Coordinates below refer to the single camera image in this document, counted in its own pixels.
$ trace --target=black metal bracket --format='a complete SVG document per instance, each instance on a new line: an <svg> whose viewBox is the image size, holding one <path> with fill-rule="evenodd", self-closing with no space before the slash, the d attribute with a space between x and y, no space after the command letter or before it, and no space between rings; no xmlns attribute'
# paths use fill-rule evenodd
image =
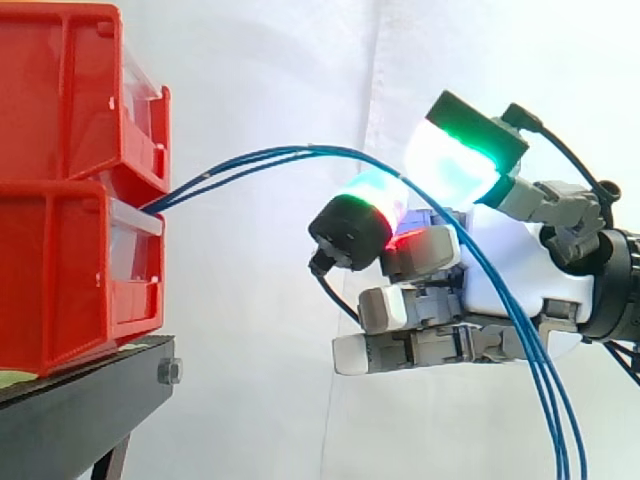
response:
<svg viewBox="0 0 640 480"><path fill-rule="evenodd" d="M113 455L172 395L158 369L173 358L173 337L147 336L102 361L1 389L0 478L69 480L101 462L105 475L121 473Z"/></svg>

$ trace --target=red storage drawer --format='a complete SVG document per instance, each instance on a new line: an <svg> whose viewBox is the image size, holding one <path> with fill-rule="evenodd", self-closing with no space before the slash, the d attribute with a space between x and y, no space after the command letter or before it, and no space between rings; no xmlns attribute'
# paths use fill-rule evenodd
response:
<svg viewBox="0 0 640 480"><path fill-rule="evenodd" d="M0 3L0 181L102 182L140 207L169 190L169 90L124 52L118 9Z"/></svg>
<svg viewBox="0 0 640 480"><path fill-rule="evenodd" d="M160 327L163 235L98 182L0 183L0 370L47 375Z"/></svg>

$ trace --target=white backdrop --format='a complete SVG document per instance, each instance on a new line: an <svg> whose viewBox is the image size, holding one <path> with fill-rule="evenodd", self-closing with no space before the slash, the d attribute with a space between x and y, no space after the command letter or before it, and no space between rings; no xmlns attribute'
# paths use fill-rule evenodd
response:
<svg viewBox="0 0 640 480"><path fill-rule="evenodd" d="M366 148L399 164L443 88L487 114L539 114L624 199L640 230L636 2L242 0L121 2L128 43L173 94L174 185L286 143ZM524 173L577 180L532 141ZM333 374L351 331L307 273L306 226L356 171L315 160L168 214L164 329L185 375L132 437L125 479L553 478L533 385L518 366ZM375 269L331 280L347 298ZM602 349L558 361L592 475L635 479L640 392Z"/></svg>

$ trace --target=blue wire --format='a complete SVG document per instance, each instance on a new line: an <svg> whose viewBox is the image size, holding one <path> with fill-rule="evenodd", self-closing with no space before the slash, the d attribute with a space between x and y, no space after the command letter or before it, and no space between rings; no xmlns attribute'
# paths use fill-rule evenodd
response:
<svg viewBox="0 0 640 480"><path fill-rule="evenodd" d="M242 165L247 165L250 163L255 163L261 160L266 160L269 158L274 158L276 156L282 156L285 154L297 153L297 155L291 155L289 157L270 162L267 164L259 165L257 167L253 167L247 169L238 174L232 175L220 182L217 182L213 185L209 185L207 187L198 189L196 191L190 192L189 194L183 195L180 198L178 195L180 193L185 192L189 188L207 180L213 175L218 173L223 173L232 168L237 168ZM564 441L564 436L562 434L562 423L560 419L560 415L557 408L557 403L555 401L555 394L553 388L551 386L549 377L545 370L547 367L551 373L551 376L556 383L558 392L562 398L563 404L567 411L567 416L569 417L569 421L571 423L572 430L574 432L574 437L576 440L576 445L578 449L578 454L580 458L580 470L581 470L581 478L586 480L587 478L587 462L586 462L586 452L584 449L584 444L582 442L582 437L579 431L579 425L577 419L575 417L575 413L573 408L571 407L571 403L569 397L562 385L562 381L549 358L548 353L542 346L540 342L540 338L538 336L537 331L533 327L530 319L526 316L522 307L518 304L517 300L513 297L513 295L509 292L506 284L495 270L493 265L489 262L489 260L484 256L482 251L479 249L477 244L473 241L471 236L468 234L464 228L453 218L445 209L443 209L437 202L435 202L429 195L427 195L424 191L422 191L417 185L415 185L409 179L403 177L400 172L395 169L385 165L382 162L370 157L362 152L358 152L357 150L347 149L343 147L332 147L332 146L291 146L291 147L277 147L272 149L261 150L259 152L255 152L253 154L246 154L240 157L236 157L234 159L223 162L215 167L207 170L204 174L195 177L191 181L184 184L182 187L176 189L172 193L163 197L162 199L154 202L145 208L145 211L149 213L157 213L166 208L175 206L179 203L182 203L189 198L193 198L196 195L200 195L207 191L213 190L215 188L219 188L227 183L230 183L234 180L242 178L246 175L256 173L261 170L265 170L267 168L275 167L277 165L282 165L285 163L302 160L305 158L311 158L316 156L326 156L326 155L334 155L334 156L342 156L348 158L354 158L365 162L369 165L377 167L382 171L400 179L403 183L405 183L408 187L414 190L418 196L420 196L425 202L427 202L440 216L442 216L448 223L450 223L457 231L458 236L461 239L461 243L465 245L470 253L476 258L480 266L487 273L487 276L491 280L492 284L496 288L498 295L500 296L501 301L503 302L507 314L512 318L514 322L514 326L516 328L516 332L520 338L520 341L523 345L523 349L525 350L525 354L527 359L529 360L529 366L531 369L531 373L534 379L534 383L536 384L536 389L538 391L538 395L540 397L540 401L542 404L543 412L545 414L545 418L547 420L547 426L549 427L549 431L552 436L552 440L554 443L554 450L556 452L556 469L557 476L559 479L567 478L569 479L569 462L568 462L568 453L566 450L566 443ZM543 390L543 387L540 383L540 378L546 387L546 394ZM553 412L553 417L549 412L549 405L547 404L547 396L549 403L551 403L551 410Z"/></svg>

